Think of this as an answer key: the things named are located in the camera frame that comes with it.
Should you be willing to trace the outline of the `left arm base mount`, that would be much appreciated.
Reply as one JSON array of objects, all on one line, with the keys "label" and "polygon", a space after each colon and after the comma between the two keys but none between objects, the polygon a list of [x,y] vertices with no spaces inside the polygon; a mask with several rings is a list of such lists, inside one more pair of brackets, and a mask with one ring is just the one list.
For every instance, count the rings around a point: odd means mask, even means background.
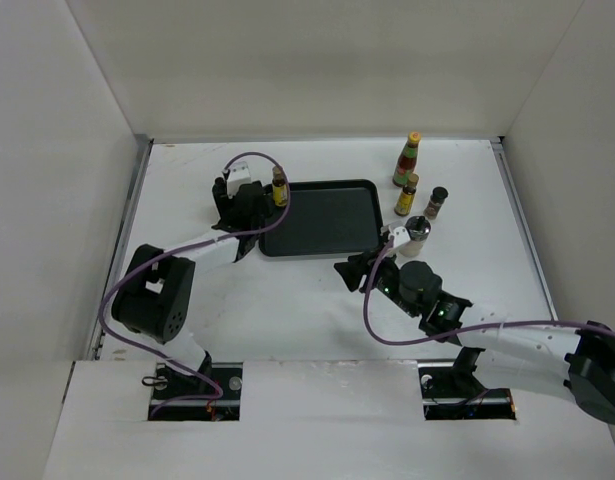
[{"label": "left arm base mount", "polygon": [[143,386],[151,389],[147,420],[238,421],[243,392],[243,364],[215,363],[209,378],[223,391],[218,399],[209,399],[216,391],[206,382],[183,375],[165,364],[158,364],[153,375],[141,380]]}]

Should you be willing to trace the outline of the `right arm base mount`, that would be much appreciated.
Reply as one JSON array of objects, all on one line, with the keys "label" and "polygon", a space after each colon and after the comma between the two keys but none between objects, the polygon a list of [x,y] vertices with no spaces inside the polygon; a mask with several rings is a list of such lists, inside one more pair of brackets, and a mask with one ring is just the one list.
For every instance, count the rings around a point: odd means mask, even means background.
[{"label": "right arm base mount", "polygon": [[462,348],[457,358],[418,364],[423,414],[429,421],[515,420],[509,389],[487,388],[475,377],[482,349]]}]

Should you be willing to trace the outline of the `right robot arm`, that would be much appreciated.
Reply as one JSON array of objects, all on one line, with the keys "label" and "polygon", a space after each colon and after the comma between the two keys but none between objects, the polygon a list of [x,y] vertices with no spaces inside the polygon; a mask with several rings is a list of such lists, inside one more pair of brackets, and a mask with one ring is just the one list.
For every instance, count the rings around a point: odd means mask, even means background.
[{"label": "right robot arm", "polygon": [[506,320],[446,292],[427,263],[397,266],[378,252],[353,255],[334,269],[349,291],[378,291],[418,320],[424,342],[458,346],[450,373],[458,393],[508,388],[549,395],[615,425],[615,331],[608,326]]}]

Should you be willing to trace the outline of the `small spice jar black cap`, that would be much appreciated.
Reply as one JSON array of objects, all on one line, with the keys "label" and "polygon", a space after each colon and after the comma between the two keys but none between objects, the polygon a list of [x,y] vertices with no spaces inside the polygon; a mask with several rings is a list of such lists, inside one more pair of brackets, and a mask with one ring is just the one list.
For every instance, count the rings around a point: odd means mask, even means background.
[{"label": "small spice jar black cap", "polygon": [[424,216],[429,220],[435,220],[447,198],[448,190],[446,188],[442,186],[435,187],[424,209]]}]

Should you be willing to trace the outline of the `tall red sauce bottle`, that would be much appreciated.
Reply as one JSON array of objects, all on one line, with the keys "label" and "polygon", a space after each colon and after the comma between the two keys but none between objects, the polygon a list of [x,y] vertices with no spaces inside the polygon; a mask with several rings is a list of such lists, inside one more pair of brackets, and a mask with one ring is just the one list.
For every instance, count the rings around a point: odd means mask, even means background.
[{"label": "tall red sauce bottle", "polygon": [[404,186],[407,182],[408,176],[414,172],[421,138],[421,134],[416,131],[408,134],[407,140],[396,162],[395,170],[392,176],[392,183],[394,185],[398,187]]}]

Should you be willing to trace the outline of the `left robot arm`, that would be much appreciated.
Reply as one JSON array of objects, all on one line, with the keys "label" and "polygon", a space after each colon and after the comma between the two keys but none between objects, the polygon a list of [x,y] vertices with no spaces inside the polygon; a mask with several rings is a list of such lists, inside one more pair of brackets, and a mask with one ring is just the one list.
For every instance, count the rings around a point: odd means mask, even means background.
[{"label": "left robot arm", "polygon": [[259,181],[242,184],[234,196],[228,195],[227,186],[225,179],[217,178],[212,187],[219,221],[198,239],[204,246],[166,258],[161,248],[139,246],[127,271],[148,267],[124,283],[111,304],[111,317],[144,338],[148,348],[166,355],[169,368],[178,374],[177,386],[193,399],[208,393],[212,377],[211,355],[185,326],[194,276],[244,258],[274,212],[269,186]]}]

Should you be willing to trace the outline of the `yellow label bottle beige cap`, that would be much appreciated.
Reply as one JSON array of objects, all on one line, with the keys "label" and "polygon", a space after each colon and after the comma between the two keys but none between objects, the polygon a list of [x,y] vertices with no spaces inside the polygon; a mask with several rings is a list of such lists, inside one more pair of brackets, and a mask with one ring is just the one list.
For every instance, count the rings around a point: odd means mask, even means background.
[{"label": "yellow label bottle beige cap", "polygon": [[272,199],[274,205],[285,208],[289,201],[288,182],[281,167],[274,166],[272,169]]}]

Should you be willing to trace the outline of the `small yellow label sauce bottle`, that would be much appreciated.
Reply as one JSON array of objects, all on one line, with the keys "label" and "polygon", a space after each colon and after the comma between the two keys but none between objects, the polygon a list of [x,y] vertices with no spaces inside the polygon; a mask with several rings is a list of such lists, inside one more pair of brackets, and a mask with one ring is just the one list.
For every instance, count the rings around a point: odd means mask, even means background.
[{"label": "small yellow label sauce bottle", "polygon": [[414,198],[417,192],[419,176],[416,173],[410,173],[406,183],[403,186],[399,198],[394,206],[394,213],[398,216],[406,217],[410,214]]}]

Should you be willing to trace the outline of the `glass shaker with white powder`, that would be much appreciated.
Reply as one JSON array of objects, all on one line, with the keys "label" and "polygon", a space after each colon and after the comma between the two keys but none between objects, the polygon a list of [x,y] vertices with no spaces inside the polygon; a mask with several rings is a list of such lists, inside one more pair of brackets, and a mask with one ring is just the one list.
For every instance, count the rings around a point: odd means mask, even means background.
[{"label": "glass shaker with white powder", "polygon": [[400,247],[398,252],[407,258],[416,257],[429,237],[431,223],[424,215],[412,216],[406,221],[404,227],[410,240]]}]

